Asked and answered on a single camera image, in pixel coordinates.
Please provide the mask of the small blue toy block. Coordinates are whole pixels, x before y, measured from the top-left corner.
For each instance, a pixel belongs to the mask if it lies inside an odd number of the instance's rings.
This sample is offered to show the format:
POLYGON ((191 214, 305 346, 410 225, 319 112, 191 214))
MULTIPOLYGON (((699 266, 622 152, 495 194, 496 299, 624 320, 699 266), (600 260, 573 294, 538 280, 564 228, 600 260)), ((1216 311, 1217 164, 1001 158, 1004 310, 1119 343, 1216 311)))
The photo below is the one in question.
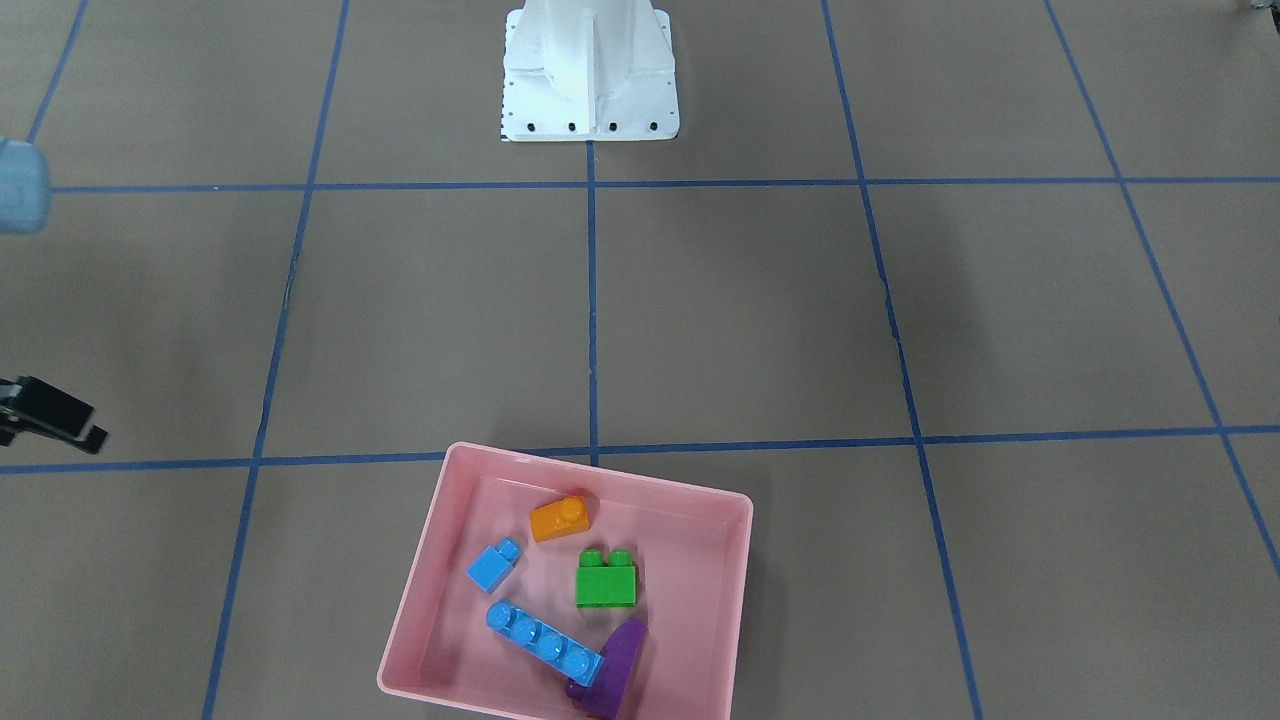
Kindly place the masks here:
POLYGON ((515 570, 524 555, 521 544, 504 537, 495 544, 485 546, 466 568, 466 577, 484 593, 493 594, 515 570))

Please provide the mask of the orange toy block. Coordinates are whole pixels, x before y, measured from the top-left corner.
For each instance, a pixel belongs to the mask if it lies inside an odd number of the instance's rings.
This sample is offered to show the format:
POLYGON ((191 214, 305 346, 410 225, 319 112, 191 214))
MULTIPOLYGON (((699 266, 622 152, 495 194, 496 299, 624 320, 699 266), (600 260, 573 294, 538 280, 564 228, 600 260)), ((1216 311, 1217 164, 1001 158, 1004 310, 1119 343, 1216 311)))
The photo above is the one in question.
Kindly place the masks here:
POLYGON ((581 495, 558 498, 529 514, 530 533, 536 543, 585 533, 591 523, 588 501, 581 495))

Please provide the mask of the long blue toy block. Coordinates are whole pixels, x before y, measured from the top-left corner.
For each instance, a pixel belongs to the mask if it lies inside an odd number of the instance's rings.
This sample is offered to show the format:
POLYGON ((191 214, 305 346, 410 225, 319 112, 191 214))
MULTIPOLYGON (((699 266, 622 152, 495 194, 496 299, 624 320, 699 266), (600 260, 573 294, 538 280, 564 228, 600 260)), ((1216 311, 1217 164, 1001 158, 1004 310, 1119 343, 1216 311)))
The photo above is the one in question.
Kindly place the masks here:
POLYGON ((511 644, 581 687, 595 684, 603 667, 600 653, 508 600, 485 612, 486 626, 511 644))

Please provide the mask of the green toy block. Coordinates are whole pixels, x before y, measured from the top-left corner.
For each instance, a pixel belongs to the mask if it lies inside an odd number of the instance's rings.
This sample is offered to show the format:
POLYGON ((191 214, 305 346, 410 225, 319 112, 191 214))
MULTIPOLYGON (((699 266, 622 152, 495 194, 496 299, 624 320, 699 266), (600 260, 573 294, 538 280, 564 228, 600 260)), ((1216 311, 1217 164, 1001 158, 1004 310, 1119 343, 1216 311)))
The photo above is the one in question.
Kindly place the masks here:
POLYGON ((631 609, 637 603, 637 565, 627 548, 588 547, 579 553, 575 605, 579 609, 631 609))

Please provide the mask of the purple toy block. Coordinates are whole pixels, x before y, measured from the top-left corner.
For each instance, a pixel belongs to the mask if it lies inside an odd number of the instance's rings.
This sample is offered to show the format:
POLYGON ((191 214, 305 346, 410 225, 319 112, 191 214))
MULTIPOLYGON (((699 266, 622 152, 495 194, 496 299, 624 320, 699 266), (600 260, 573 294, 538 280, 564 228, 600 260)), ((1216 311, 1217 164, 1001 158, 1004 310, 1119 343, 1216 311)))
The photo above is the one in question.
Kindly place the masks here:
POLYGON ((648 634, 644 620, 622 621, 602 646, 602 665, 593 684, 567 680, 564 696, 584 712, 600 719, 617 719, 630 688, 634 669, 648 634))

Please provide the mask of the pink plastic box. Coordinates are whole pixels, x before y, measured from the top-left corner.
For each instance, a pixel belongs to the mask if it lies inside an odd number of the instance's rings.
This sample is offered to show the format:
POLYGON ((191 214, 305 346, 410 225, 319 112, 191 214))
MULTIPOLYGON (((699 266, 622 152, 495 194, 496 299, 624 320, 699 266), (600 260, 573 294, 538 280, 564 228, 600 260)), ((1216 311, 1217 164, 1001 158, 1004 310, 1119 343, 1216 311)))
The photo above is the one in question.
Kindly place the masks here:
POLYGON ((509 719, 581 719, 566 680, 502 641, 485 612, 508 600, 599 650, 626 619, 648 634, 622 719, 727 719, 733 702, 753 502, 626 471, 458 442, 442 461, 419 547, 376 674, 393 696, 509 719), (536 543, 529 514, 581 495, 591 528, 536 543), (466 568, 515 538, 524 555, 493 594, 466 568), (631 609, 579 609, 579 553, 627 548, 637 565, 631 609))

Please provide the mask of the white pedestal column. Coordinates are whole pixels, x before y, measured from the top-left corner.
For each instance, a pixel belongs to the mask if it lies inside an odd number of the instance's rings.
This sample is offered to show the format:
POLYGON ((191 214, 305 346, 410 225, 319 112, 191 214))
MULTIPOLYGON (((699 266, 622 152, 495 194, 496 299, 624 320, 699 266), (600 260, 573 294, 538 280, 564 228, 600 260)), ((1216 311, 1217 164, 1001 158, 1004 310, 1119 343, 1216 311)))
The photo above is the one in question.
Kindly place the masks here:
POLYGON ((669 14, 649 1, 526 1, 504 23, 500 140, 667 141, 680 132, 669 14))

